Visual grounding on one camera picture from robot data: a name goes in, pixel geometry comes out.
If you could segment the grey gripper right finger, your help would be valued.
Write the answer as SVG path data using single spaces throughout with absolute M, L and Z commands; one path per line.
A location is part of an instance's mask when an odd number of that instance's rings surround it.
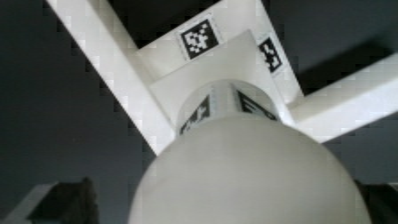
M 387 183 L 380 193 L 382 198 L 382 224 L 398 224 L 398 183 Z

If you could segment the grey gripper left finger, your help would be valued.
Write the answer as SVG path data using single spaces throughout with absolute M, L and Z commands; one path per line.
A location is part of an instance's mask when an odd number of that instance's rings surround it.
M 32 224 L 32 222 L 28 220 L 28 215 L 30 215 L 55 185 L 57 185 L 57 182 L 48 183 L 48 184 L 39 184 L 34 186 L 10 213 L 7 214 L 7 216 L 2 220 L 2 224 Z

